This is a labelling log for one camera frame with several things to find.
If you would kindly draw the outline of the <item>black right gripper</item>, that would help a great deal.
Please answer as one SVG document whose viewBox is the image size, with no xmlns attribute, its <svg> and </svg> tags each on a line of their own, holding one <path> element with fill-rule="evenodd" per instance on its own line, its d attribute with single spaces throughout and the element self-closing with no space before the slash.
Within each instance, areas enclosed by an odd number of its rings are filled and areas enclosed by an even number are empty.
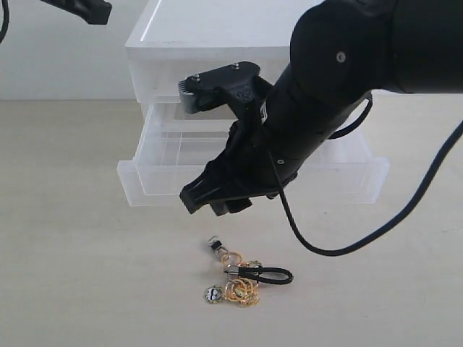
<svg viewBox="0 0 463 347">
<path fill-rule="evenodd" d="M 237 120 L 224 150 L 179 193 L 191 214 L 206 205 L 216 216 L 235 214 L 254 197 L 276 197 L 322 143 L 322 103 L 290 75 L 274 85 L 254 77 L 221 97 Z"/>
</svg>

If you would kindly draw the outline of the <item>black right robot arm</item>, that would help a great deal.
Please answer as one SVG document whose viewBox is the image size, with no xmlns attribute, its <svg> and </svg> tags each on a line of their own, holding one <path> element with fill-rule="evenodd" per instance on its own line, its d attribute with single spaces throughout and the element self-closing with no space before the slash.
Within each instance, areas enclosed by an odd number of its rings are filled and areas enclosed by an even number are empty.
<svg viewBox="0 0 463 347">
<path fill-rule="evenodd" d="M 236 116 L 225 148 L 180 199 L 196 212 L 238 213 L 275 197 L 372 91 L 462 91 L 460 1 L 323 1 L 295 25 L 275 83 L 249 61 L 179 84 L 187 113 L 222 105 Z"/>
</svg>

